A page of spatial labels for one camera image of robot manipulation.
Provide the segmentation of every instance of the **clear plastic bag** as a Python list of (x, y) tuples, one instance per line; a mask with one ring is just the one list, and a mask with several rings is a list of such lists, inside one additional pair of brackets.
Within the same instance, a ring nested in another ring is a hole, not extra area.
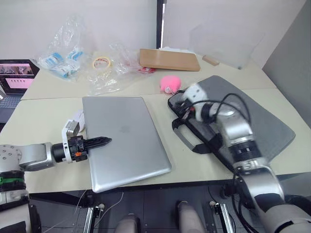
[(48, 48), (32, 61), (58, 77), (72, 81), (89, 59), (85, 44), (86, 28), (83, 18), (71, 15), (58, 30)]
[(154, 68), (140, 66), (137, 52), (129, 51), (119, 43), (109, 47), (108, 52), (93, 56), (92, 64), (86, 70), (90, 95), (122, 90), (155, 72)]

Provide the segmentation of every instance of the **table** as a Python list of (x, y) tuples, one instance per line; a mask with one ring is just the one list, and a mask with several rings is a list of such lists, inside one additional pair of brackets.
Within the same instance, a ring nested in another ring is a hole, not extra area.
[[(251, 98), (266, 108), (296, 133), (294, 141), (272, 161), (277, 175), (311, 171), (311, 130), (293, 106), (276, 88), (245, 89)], [(168, 95), (141, 95), (154, 121), (164, 148), (172, 164), (168, 174), (149, 178), (127, 186), (216, 181), (232, 178), (232, 173), (213, 154), (201, 155), (190, 151), (174, 134), (171, 122), (176, 118), (167, 107)], [(0, 144), (27, 145), (61, 142), (61, 129), (75, 111), (82, 108), (81, 98), (23, 100), (0, 134)], [(189, 134), (188, 139), (197, 143)], [(88, 161), (26, 172), (30, 193), (60, 192), (91, 189)]]
[[(136, 80), (132, 85), (122, 91), (110, 92), (105, 95), (139, 96), (160, 94), (160, 80), (165, 75), (178, 75), (182, 80), (182, 89), (212, 75), (219, 75), (242, 90), (276, 88), (273, 82), (252, 60), (250, 60), (245, 68), (238, 70), (225, 64), (219, 64), (214, 67), (203, 61), (201, 56), (198, 55), (197, 58), (201, 66), (199, 72), (158, 69), (151, 76)], [(30, 88), (22, 97), (22, 100), (83, 97), (89, 94), (88, 90), (89, 82), (86, 77), (80, 77), (77, 82), (65, 82), (61, 78), (41, 69)]]

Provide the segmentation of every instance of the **open laptop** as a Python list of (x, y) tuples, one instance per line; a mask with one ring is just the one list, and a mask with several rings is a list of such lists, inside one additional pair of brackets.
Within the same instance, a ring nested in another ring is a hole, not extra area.
[(92, 189), (103, 192), (171, 171), (171, 163), (140, 97), (84, 97), (88, 138), (112, 141), (89, 150)]
[(6, 123), (39, 68), (30, 60), (0, 60), (0, 123)]

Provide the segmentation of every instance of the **gray mat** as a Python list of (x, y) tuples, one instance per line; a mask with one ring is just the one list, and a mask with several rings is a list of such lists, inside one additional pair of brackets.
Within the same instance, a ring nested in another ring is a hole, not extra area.
[[(207, 96), (211, 100), (221, 100), (228, 93), (238, 94), (244, 99), (250, 111), (252, 118), (251, 127), (255, 134), (258, 148), (262, 156), (266, 157), (268, 161), (271, 161), (280, 154), (295, 138), (295, 133), (292, 129), (223, 78), (211, 76), (199, 82), (199, 84), (207, 92)], [(175, 103), (181, 100), (182, 94), (178, 93), (169, 99), (172, 109), (176, 106)], [(235, 97), (229, 97), (226, 102), (236, 102), (242, 106)], [(195, 119), (189, 119), (189, 123), (207, 140), (210, 140), (214, 136), (211, 129), (215, 131), (215, 127), (210, 127), (210, 125), (198, 122)], [(219, 153), (229, 163), (233, 164), (231, 153), (226, 148), (221, 147)]]

